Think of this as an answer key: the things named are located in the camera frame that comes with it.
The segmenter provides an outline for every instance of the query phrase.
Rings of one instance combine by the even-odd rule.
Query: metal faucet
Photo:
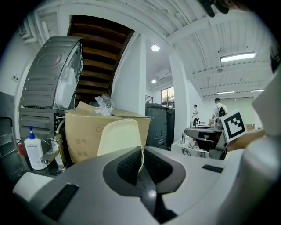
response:
[[[63,153],[61,134],[56,134],[48,139],[52,142],[52,148],[41,157],[41,163],[49,165],[55,159],[58,165],[58,170],[64,171],[65,166],[61,159],[61,153]]]

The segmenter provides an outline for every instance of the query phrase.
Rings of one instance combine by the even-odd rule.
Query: white shirt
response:
[[[197,114],[194,114],[195,115],[194,118],[199,118],[198,107],[196,107],[194,109],[194,112],[197,113]]]
[[[213,108],[213,114],[215,114],[215,118],[216,118],[216,116],[218,115],[219,110],[220,110],[221,107],[224,109],[224,111],[226,112],[226,114],[228,113],[227,107],[226,107],[224,104],[222,104],[222,103],[216,103],[216,105],[215,105],[214,108]]]

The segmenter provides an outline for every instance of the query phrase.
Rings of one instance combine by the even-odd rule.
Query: red object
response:
[[[19,151],[20,155],[24,156],[23,149],[22,149],[22,144],[18,144],[18,151]]]

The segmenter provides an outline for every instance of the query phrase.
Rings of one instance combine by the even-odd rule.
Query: wooden staircase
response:
[[[82,15],[73,15],[68,36],[81,37],[84,67],[77,86],[75,105],[95,97],[111,96],[113,78],[120,58],[134,33],[121,24]]]

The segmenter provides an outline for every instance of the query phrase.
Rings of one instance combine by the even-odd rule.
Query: brown cardboard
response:
[[[65,132],[72,162],[97,156],[104,127],[114,121],[132,118],[137,121],[141,144],[144,147],[151,119],[126,110],[114,109],[113,116],[96,116],[96,107],[80,102],[65,112]]]

